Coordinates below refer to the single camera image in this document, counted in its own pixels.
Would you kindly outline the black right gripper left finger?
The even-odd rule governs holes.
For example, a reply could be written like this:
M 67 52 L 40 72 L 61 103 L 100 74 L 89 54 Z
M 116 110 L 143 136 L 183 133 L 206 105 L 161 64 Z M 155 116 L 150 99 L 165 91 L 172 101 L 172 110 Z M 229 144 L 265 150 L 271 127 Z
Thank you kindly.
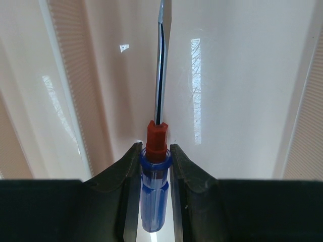
M 1 241 L 136 241 L 141 151 L 83 182 L 1 180 Z

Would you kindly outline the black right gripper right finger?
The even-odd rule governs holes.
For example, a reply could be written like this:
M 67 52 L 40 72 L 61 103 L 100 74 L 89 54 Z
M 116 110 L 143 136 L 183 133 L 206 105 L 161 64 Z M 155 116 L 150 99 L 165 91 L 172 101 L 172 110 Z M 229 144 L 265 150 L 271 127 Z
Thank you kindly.
M 322 182 L 216 179 L 170 151 L 175 241 L 322 241 Z

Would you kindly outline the blue handled screwdriver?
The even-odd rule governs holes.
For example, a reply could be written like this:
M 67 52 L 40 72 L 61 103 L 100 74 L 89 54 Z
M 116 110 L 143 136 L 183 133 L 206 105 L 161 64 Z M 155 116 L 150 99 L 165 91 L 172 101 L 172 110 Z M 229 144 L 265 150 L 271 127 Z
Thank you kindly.
M 167 146 L 168 125 L 163 121 L 172 2 L 161 1 L 158 13 L 158 47 L 154 119 L 147 127 L 146 147 L 140 153 L 140 213 L 143 229 L 161 230 L 165 223 L 172 156 Z

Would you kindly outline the pink plastic tool box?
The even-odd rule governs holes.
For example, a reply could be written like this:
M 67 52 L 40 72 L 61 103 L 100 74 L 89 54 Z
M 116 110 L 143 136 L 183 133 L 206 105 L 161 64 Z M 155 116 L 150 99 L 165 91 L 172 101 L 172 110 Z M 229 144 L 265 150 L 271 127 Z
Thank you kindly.
M 1 180 L 85 182 L 146 147 L 160 2 L 1 1 Z M 216 179 L 322 182 L 322 1 L 171 2 L 169 151 Z M 136 241 L 175 241 L 171 167 L 165 223 L 145 231 L 139 197 Z

